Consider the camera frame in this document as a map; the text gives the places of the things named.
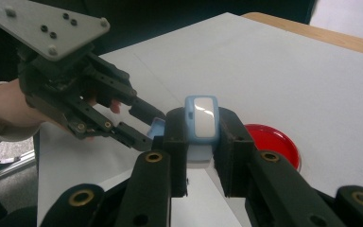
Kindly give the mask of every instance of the screw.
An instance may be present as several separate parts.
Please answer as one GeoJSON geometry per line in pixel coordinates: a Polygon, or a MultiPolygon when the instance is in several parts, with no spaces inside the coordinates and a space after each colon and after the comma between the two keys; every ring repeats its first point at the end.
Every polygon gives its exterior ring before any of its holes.
{"type": "Polygon", "coordinates": [[[70,20],[70,24],[72,24],[72,26],[76,26],[78,24],[78,21],[76,19],[72,19],[70,20]]]}
{"type": "Polygon", "coordinates": [[[101,18],[101,26],[103,26],[103,27],[108,26],[108,20],[105,17],[101,18]]]}
{"type": "Polygon", "coordinates": [[[48,31],[48,27],[47,27],[47,26],[42,25],[42,26],[41,26],[41,31],[42,31],[42,32],[47,32],[47,31],[48,31]]]}
{"type": "Polygon", "coordinates": [[[5,6],[5,13],[8,17],[16,17],[16,10],[11,6],[5,6]]]}
{"type": "Polygon", "coordinates": [[[51,44],[48,46],[49,55],[58,55],[58,50],[55,45],[51,44]]]}

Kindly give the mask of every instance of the metal bracket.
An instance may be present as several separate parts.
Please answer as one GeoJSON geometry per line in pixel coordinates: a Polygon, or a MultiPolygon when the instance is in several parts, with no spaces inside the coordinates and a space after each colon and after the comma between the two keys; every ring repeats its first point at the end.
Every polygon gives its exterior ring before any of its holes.
{"type": "Polygon", "coordinates": [[[95,18],[25,0],[0,0],[0,27],[50,61],[58,61],[110,29],[95,18]]]}

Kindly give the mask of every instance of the red dish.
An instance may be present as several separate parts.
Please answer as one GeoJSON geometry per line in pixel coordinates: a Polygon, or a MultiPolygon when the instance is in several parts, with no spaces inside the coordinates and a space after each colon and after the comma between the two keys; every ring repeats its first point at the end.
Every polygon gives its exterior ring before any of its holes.
{"type": "Polygon", "coordinates": [[[258,149],[268,149],[278,152],[297,169],[300,170],[300,154],[284,133],[269,126],[249,124],[245,125],[258,149]]]}

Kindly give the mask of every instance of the gray floor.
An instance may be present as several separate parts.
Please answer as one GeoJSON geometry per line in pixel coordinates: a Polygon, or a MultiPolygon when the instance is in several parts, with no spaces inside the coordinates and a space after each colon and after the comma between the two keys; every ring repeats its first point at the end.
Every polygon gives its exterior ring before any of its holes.
{"type": "MultiPolygon", "coordinates": [[[[0,143],[0,159],[12,158],[33,150],[32,139],[17,143],[0,143]]],[[[38,174],[34,166],[0,178],[0,201],[12,212],[37,205],[38,174]]]]}

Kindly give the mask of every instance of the wooden table edge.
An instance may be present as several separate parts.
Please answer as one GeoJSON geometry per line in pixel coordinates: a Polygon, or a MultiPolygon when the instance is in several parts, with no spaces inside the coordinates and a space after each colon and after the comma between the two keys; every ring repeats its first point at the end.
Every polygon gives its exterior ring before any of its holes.
{"type": "Polygon", "coordinates": [[[311,39],[322,41],[328,44],[334,44],[343,48],[363,53],[362,38],[338,33],[331,30],[326,30],[315,26],[308,26],[297,22],[288,21],[286,19],[266,15],[259,12],[250,12],[242,15],[242,17],[269,26],[275,26],[280,29],[303,35],[311,39]]]}

